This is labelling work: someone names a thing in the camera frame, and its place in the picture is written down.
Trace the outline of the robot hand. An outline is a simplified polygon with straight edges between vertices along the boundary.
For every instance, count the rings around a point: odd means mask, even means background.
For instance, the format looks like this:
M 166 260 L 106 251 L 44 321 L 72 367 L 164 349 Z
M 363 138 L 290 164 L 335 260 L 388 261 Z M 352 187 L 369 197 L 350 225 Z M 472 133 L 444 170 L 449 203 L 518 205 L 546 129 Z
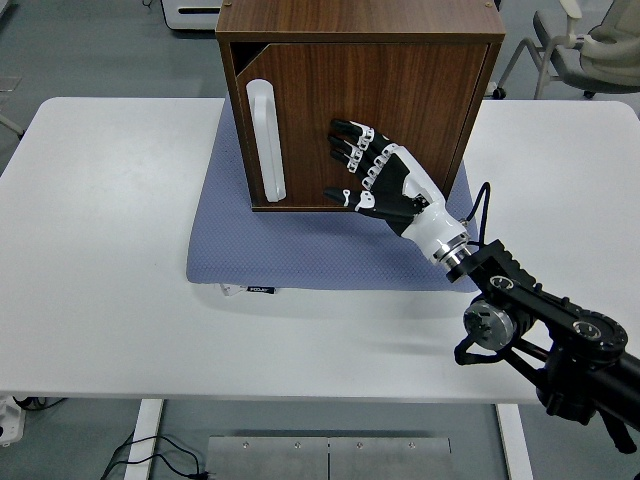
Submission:
M 466 228 L 447 212 L 442 192 L 406 147 L 354 121 L 334 119 L 330 127 L 331 157 L 344 164 L 362 188 L 327 187 L 326 198 L 386 221 L 434 264 L 451 268 L 471 255 Z

